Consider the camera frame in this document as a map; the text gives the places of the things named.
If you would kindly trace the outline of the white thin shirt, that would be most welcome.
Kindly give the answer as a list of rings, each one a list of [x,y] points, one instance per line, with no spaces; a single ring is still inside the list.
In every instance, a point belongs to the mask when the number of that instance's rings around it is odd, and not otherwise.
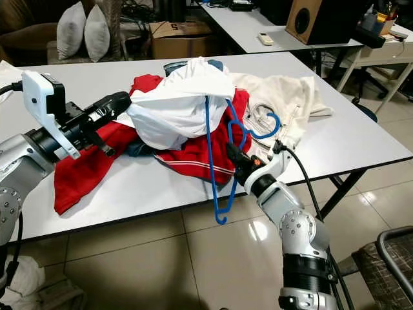
[[[192,58],[152,90],[134,92],[126,113],[142,141],[157,150],[179,150],[183,142],[214,132],[235,97],[236,86],[225,71]],[[205,97],[210,97],[210,129],[205,127]]]

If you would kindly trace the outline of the grey pillow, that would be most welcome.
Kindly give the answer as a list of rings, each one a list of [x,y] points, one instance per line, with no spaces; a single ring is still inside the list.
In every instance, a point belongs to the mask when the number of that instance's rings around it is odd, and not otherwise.
[[[107,18],[97,4],[91,9],[85,23],[86,53],[91,62],[98,62],[106,56],[111,43]]]
[[[85,23],[86,13],[83,2],[74,3],[63,12],[56,30],[58,59],[68,59],[77,54],[83,43]]]

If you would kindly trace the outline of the blue plastic hanger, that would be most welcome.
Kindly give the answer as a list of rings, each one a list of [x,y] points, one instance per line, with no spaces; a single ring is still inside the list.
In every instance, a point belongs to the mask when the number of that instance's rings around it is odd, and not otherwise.
[[[205,97],[205,127],[206,129],[210,129],[210,97]],[[274,112],[269,112],[267,115],[274,118],[275,125],[274,129],[271,130],[268,134],[259,135],[256,134],[253,130],[250,130],[245,127],[244,124],[240,121],[238,113],[235,110],[233,104],[227,100],[227,109],[230,110],[231,115],[233,115],[234,119],[231,120],[228,124],[228,138],[231,145],[235,145],[232,128],[233,126],[239,127],[240,132],[242,133],[242,138],[240,140],[240,147],[245,144],[247,140],[247,136],[251,136],[254,139],[265,139],[267,137],[275,136],[278,130],[281,128],[281,120],[279,116]],[[213,150],[212,150],[212,137],[210,137],[210,132],[206,133],[206,140],[207,140],[207,147],[208,147],[208,167],[209,167],[209,175],[210,175],[210,188],[212,189],[212,201],[214,206],[214,218],[216,223],[219,225],[224,225],[227,223],[227,217],[224,216],[225,213],[231,211],[232,201],[228,203],[226,207],[220,207],[218,203],[218,191],[217,191],[217,183],[216,183],[216,168],[214,165],[214,158],[213,158]]]

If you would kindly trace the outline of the open brown cardboard box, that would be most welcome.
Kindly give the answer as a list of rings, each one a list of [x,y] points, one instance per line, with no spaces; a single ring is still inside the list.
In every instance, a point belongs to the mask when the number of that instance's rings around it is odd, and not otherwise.
[[[188,23],[150,23],[151,52],[154,59],[209,56],[213,33],[200,21]]]

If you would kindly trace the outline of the cream hooded sweatshirt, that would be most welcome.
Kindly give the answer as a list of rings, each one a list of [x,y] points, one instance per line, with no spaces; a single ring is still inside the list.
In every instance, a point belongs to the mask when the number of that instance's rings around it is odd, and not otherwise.
[[[237,88],[250,94],[243,116],[245,127],[259,136],[276,130],[273,136],[254,139],[249,154],[266,157],[275,141],[294,149],[306,133],[312,116],[331,116],[334,113],[332,107],[324,104],[313,77],[229,75]]]

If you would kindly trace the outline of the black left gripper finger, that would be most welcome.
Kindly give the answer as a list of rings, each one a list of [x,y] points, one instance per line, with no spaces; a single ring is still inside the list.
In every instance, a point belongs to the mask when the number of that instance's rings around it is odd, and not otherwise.
[[[100,129],[97,129],[97,133],[98,135],[115,135],[128,132],[128,125],[124,124],[125,121],[128,121],[128,115],[126,112],[122,112],[114,120],[107,121]]]
[[[92,110],[89,112],[89,118],[92,121],[115,121],[130,105],[132,105],[132,98],[127,92],[113,92],[90,106]]]

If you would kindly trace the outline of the black pen holder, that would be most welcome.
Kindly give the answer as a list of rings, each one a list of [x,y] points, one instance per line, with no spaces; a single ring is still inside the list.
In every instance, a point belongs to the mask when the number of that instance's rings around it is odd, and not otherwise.
[[[387,38],[395,39],[390,29],[395,25],[398,12],[377,9],[374,4],[363,15],[352,38],[371,49],[383,47]]]

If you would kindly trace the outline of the wooden speaker box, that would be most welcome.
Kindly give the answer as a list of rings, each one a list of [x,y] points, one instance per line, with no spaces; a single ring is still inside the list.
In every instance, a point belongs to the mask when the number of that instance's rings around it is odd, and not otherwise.
[[[306,45],[347,43],[370,2],[371,0],[293,0],[285,30]]]

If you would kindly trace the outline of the dark blue garment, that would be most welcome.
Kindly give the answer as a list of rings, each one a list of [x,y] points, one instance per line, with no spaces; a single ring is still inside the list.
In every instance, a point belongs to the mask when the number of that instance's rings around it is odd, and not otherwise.
[[[206,62],[207,62],[207,64],[210,64],[210,65],[218,68],[219,71],[222,71],[222,72],[225,71],[224,64],[219,60],[208,59]],[[163,65],[163,70],[165,71],[165,76],[168,77],[169,75],[171,75],[171,73],[174,73],[175,70],[177,70],[178,68],[182,68],[182,67],[186,66],[187,64],[188,64],[188,60],[187,61],[178,61],[178,62],[169,63],[167,65]]]

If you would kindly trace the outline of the brown woven chair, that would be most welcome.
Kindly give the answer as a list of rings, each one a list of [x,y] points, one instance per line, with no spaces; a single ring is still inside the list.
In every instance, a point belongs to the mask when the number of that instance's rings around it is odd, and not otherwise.
[[[383,231],[351,257],[380,310],[413,310],[413,225]]]

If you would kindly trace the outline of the red jacket with white stripes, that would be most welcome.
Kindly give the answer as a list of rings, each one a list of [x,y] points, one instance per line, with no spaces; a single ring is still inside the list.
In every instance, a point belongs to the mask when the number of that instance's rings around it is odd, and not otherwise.
[[[236,89],[235,97],[231,103],[239,118],[245,114],[249,99],[248,92]],[[227,158],[227,150],[225,150],[225,145],[230,142],[228,124],[233,119],[233,115],[227,109],[219,126],[213,133],[210,133],[216,168],[216,183],[221,186],[229,183],[235,172],[235,167]],[[239,143],[242,138],[239,127],[233,126],[232,133],[235,143]],[[139,139],[137,132],[132,127],[128,127],[128,132],[100,136],[109,147],[115,150],[113,156],[106,156],[98,147],[90,147],[81,150],[81,156],[77,160],[66,158],[57,163],[54,171],[54,210],[59,215],[70,210],[92,189],[97,188],[98,183],[106,176],[115,159],[124,153],[133,157],[152,156],[178,174],[201,178],[206,182],[210,181],[207,137],[199,136],[188,139],[180,150],[153,150]],[[247,136],[245,144],[241,147],[242,150],[245,152],[250,150],[251,144],[251,138]]]

